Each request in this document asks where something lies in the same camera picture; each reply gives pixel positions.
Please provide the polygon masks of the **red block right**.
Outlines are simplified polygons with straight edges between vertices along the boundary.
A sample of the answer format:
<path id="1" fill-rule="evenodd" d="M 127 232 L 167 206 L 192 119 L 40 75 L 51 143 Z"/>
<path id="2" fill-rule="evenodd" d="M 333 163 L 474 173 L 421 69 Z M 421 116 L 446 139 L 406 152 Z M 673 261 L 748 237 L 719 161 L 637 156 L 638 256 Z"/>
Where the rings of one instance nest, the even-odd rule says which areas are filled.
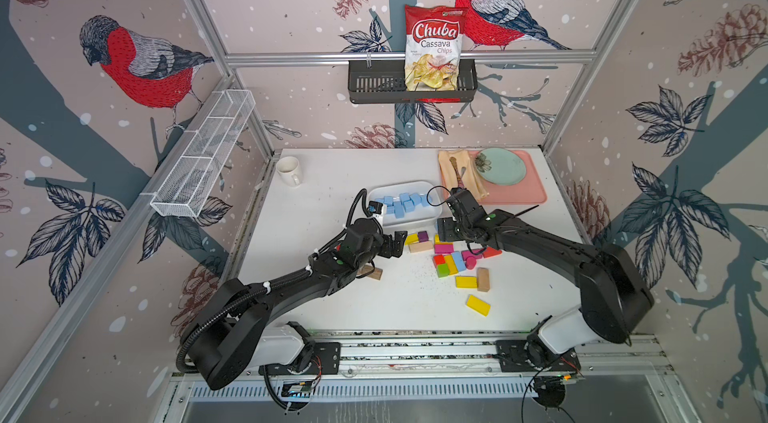
<path id="1" fill-rule="evenodd" d="M 493 257 L 499 256 L 501 254 L 502 254 L 501 250 L 498 250 L 498 249 L 495 249 L 495 248 L 492 248 L 492 247 L 487 247 L 482 252 L 482 255 L 483 255 L 484 258 L 493 258 Z"/>

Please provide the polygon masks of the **yellow block front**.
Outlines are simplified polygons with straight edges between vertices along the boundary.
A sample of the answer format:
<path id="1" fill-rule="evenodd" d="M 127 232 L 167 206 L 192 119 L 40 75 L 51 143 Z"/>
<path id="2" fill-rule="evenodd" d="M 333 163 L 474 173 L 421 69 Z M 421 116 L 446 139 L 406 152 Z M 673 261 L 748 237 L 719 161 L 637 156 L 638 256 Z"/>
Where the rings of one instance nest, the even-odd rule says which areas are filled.
<path id="1" fill-rule="evenodd" d="M 476 297 L 475 295 L 470 295 L 468 297 L 466 306 L 484 317 L 487 317 L 491 310 L 491 305 L 489 303 Z"/>

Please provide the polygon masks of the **Chuba cassava chips bag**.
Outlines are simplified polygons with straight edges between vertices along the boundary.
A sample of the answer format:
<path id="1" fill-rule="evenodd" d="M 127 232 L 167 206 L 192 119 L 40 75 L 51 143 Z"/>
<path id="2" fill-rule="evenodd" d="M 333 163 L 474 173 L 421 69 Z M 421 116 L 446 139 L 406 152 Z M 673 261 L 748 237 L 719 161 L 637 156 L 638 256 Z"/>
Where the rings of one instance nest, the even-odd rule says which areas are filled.
<path id="1" fill-rule="evenodd" d="M 406 5 L 405 87 L 456 92 L 466 9 Z"/>

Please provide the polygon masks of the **pale wooden flat block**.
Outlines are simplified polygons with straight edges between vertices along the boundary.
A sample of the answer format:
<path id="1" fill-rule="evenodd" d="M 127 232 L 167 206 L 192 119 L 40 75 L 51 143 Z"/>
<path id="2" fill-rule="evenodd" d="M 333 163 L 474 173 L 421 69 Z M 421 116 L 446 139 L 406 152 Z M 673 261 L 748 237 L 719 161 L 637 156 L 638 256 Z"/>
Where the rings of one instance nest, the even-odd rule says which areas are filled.
<path id="1" fill-rule="evenodd" d="M 421 253 L 433 250 L 433 243 L 430 241 L 412 243 L 408 246 L 411 253 Z"/>

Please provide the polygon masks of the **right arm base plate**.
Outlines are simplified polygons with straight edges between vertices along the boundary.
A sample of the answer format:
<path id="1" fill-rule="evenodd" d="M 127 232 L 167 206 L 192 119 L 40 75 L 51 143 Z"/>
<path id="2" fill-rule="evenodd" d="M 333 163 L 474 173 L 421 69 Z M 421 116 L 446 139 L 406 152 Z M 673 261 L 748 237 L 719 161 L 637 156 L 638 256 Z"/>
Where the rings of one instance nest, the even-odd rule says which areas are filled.
<path id="1" fill-rule="evenodd" d="M 581 364 L 571 348 L 562 354 L 550 351 L 541 343 L 521 339 L 502 339 L 495 342 L 501 370 L 510 372 L 559 371 L 578 373 Z"/>

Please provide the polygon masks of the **wooden block right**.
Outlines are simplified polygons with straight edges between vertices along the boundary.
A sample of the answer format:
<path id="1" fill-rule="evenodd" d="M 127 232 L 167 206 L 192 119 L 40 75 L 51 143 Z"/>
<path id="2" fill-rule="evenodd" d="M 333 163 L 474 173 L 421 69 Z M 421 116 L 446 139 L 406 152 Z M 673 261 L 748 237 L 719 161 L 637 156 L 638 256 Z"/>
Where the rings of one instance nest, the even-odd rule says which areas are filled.
<path id="1" fill-rule="evenodd" d="M 485 267 L 478 268 L 476 271 L 477 289 L 480 292 L 487 293 L 491 289 L 490 270 Z"/>

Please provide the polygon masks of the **beige cloth napkin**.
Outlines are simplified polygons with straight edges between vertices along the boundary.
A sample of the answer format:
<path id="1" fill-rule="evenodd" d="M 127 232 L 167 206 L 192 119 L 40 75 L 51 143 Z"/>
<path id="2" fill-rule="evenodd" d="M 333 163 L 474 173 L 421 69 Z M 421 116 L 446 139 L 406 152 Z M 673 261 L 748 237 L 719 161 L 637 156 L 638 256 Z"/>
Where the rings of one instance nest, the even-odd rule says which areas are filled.
<path id="1" fill-rule="evenodd" d="M 489 195 L 489 193 L 483 184 L 483 179 L 476 171 L 474 165 L 474 157 L 467 150 L 441 150 L 438 152 L 438 163 L 443 185 L 448 189 L 460 188 L 456 186 L 457 180 L 455 177 L 454 169 L 450 162 L 451 157 L 455 157 L 459 162 L 459 165 L 466 168 L 466 172 L 463 176 L 463 181 L 465 184 L 464 189 L 469 190 L 474 198 L 478 202 L 481 202 Z"/>

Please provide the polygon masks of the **yellow block middle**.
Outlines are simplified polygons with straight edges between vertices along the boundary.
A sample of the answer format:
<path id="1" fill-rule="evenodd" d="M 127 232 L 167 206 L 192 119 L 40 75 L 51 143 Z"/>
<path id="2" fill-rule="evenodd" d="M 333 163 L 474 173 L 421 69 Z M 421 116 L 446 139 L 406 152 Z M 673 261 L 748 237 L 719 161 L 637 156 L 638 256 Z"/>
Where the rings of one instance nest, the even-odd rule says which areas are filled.
<path id="1" fill-rule="evenodd" d="M 459 289 L 477 289 L 478 280 L 474 276 L 456 276 L 455 285 Z"/>

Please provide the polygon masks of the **green block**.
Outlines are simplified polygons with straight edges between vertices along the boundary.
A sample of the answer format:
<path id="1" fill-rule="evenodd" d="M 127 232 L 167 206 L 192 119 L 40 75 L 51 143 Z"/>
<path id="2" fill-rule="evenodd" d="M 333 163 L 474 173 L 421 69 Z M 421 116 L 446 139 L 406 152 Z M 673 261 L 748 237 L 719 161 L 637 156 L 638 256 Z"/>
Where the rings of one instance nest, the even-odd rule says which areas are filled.
<path id="1" fill-rule="evenodd" d="M 436 266 L 436 271 L 439 278 L 448 277 L 450 275 L 450 268 L 447 264 L 438 264 Z"/>

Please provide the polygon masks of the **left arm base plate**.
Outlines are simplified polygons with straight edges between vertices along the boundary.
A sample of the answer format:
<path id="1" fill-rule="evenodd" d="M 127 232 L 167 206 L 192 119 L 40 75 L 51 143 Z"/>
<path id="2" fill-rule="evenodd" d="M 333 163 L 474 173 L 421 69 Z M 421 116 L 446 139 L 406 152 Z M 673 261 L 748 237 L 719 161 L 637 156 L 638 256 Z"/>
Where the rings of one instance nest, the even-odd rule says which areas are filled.
<path id="1" fill-rule="evenodd" d="M 270 376 L 308 378 L 318 375 L 337 375 L 340 361 L 341 344 L 339 342 L 320 342 L 302 349 L 290 364 L 269 364 L 267 369 Z"/>

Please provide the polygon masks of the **white ceramic serving dish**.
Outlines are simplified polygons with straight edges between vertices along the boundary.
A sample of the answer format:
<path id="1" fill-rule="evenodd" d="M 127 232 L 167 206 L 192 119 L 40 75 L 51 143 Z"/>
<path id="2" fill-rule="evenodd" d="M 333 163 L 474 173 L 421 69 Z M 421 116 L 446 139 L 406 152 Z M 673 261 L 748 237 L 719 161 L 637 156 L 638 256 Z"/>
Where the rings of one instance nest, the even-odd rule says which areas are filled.
<path id="1" fill-rule="evenodd" d="M 382 195 L 397 195 L 403 192 L 425 194 L 431 208 L 423 213 L 419 212 L 415 217 L 404 220 L 395 220 L 391 216 L 383 217 L 384 227 L 404 228 L 414 225 L 426 225 L 433 223 L 442 213 L 442 208 L 438 206 L 438 196 L 432 190 L 434 184 L 424 180 L 410 181 L 398 184 L 379 186 L 368 192 L 368 200 L 374 200 L 375 197 Z"/>

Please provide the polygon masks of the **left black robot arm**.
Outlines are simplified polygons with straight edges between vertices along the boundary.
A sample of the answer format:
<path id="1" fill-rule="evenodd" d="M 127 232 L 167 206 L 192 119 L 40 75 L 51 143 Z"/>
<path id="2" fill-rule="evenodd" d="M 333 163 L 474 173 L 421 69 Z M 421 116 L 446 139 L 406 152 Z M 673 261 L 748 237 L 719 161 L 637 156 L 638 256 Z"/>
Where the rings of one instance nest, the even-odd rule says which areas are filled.
<path id="1" fill-rule="evenodd" d="M 375 258 L 401 257 L 406 239 L 403 230 L 386 234 L 376 219 L 359 218 L 310 254 L 299 270 L 262 283 L 226 281 L 185 328 L 176 369 L 202 375 L 212 390 L 229 385 L 251 365 L 270 323 L 345 288 Z"/>

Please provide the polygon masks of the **black wall basket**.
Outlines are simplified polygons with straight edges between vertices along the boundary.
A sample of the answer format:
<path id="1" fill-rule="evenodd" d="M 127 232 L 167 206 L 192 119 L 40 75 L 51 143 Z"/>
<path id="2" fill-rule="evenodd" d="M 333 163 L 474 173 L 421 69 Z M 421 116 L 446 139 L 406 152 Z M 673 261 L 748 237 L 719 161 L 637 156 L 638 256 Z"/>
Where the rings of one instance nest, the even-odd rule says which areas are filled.
<path id="1" fill-rule="evenodd" d="M 405 60 L 350 60 L 349 100 L 355 104 L 471 102 L 478 89 L 475 61 L 462 59 L 456 90 L 429 87 L 410 91 L 405 85 Z"/>

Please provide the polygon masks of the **white ceramic mug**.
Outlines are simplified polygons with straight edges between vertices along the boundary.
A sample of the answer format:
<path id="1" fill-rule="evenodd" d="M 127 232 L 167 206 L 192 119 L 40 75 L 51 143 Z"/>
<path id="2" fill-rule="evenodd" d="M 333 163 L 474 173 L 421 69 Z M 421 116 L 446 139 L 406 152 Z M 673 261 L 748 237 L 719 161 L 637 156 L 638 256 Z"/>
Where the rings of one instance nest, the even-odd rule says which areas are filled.
<path id="1" fill-rule="evenodd" d="M 299 159 L 295 156 L 281 157 L 276 163 L 276 172 L 289 187 L 298 187 L 302 184 L 302 169 Z"/>

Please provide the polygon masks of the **brown wooden block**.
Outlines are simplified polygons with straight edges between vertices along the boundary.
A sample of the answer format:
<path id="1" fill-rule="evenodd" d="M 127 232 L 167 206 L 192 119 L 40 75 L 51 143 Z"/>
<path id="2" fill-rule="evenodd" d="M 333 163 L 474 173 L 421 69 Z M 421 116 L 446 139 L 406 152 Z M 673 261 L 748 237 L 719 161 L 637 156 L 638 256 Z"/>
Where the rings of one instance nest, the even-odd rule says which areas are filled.
<path id="1" fill-rule="evenodd" d="M 380 280 L 382 274 L 383 274 L 383 270 L 381 268 L 374 267 L 371 264 L 363 266 L 358 271 L 358 277 L 359 278 L 370 277 L 370 278 L 374 278 L 376 280 Z"/>

